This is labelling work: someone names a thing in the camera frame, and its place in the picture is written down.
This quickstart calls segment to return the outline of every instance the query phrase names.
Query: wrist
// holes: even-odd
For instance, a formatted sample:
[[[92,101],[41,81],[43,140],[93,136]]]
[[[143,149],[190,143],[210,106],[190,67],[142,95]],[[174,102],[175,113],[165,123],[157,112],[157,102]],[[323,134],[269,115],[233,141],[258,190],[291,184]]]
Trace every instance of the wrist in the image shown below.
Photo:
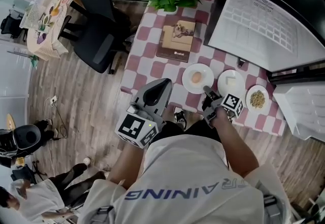
[[[123,150],[127,150],[128,152],[133,152],[133,153],[141,153],[143,152],[143,149],[138,147],[138,146],[135,146],[133,144],[130,144],[129,142],[127,142],[125,144],[125,147]]]
[[[224,118],[216,118],[212,121],[212,125],[217,129],[223,129],[224,127],[231,125],[231,122],[227,119]]]

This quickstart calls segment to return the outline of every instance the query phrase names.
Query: floor outlet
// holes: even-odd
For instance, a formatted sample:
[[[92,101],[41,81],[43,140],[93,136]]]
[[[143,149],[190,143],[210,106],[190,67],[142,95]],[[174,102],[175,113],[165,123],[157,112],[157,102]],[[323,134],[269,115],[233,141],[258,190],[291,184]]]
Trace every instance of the floor outlet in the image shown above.
[[[57,102],[57,96],[51,98],[51,106],[53,106],[55,102]]]

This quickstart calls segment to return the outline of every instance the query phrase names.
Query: small white plate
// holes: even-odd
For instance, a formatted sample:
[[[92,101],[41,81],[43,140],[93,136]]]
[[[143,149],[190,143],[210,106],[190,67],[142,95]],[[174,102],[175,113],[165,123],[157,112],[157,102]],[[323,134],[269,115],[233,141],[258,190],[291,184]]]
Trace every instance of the small white plate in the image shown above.
[[[192,82],[192,77],[195,72],[201,72],[201,80],[198,83]],[[187,91],[193,94],[204,93],[203,87],[212,87],[214,82],[214,75],[212,70],[205,64],[196,63],[188,66],[182,76],[183,86]]]
[[[236,79],[235,85],[227,85],[227,78]],[[228,93],[241,98],[245,93],[245,81],[239,72],[235,70],[227,70],[221,73],[218,78],[218,91],[222,97],[225,97]]]
[[[257,91],[262,92],[264,94],[264,98],[265,98],[265,103],[261,108],[255,108],[250,104],[250,97],[253,95],[253,93],[255,93]],[[266,108],[268,107],[268,104],[269,104],[269,94],[263,86],[255,85],[249,89],[249,91],[247,92],[247,95],[246,95],[246,106],[249,111],[255,112],[258,114],[263,113],[266,110]]]

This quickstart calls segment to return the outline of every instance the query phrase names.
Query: white shirt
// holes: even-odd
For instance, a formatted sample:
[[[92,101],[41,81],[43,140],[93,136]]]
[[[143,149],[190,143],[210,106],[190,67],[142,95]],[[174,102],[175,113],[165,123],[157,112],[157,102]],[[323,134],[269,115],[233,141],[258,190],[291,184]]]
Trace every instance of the white shirt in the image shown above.
[[[272,166],[264,165],[245,179],[229,171],[221,158],[220,143],[205,137],[181,135],[151,144],[142,176],[125,190],[97,180],[92,186],[78,224],[89,224],[95,210],[113,206],[109,223],[218,223],[262,224],[262,183],[285,203],[289,201]]]
[[[23,185],[23,180],[16,180],[9,186],[9,193],[19,200],[19,212],[30,222],[42,222],[42,214],[50,211],[55,212],[64,208],[64,202],[49,179],[31,186],[26,190],[27,200],[19,195],[17,189]]]

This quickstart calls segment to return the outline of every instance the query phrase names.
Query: sneaker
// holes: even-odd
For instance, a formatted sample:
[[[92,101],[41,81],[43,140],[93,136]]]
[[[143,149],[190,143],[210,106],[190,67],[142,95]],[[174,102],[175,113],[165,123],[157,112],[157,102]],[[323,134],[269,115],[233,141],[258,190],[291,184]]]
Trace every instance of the sneaker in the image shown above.
[[[174,117],[176,123],[182,124],[184,127],[184,130],[186,129],[187,121],[185,118],[184,110],[181,108],[174,108]]]
[[[84,160],[83,160],[83,163],[87,166],[89,166],[91,164],[91,159],[89,157],[86,157]]]
[[[53,125],[53,121],[52,121],[52,119],[48,119],[48,118],[46,118],[45,120],[49,123],[49,125]]]
[[[57,138],[57,136],[59,135],[59,131],[57,129],[53,129],[53,132],[54,132],[53,138]]]
[[[105,172],[105,171],[103,171],[103,172],[104,172],[105,178],[107,179],[108,176],[110,175],[110,172]]]

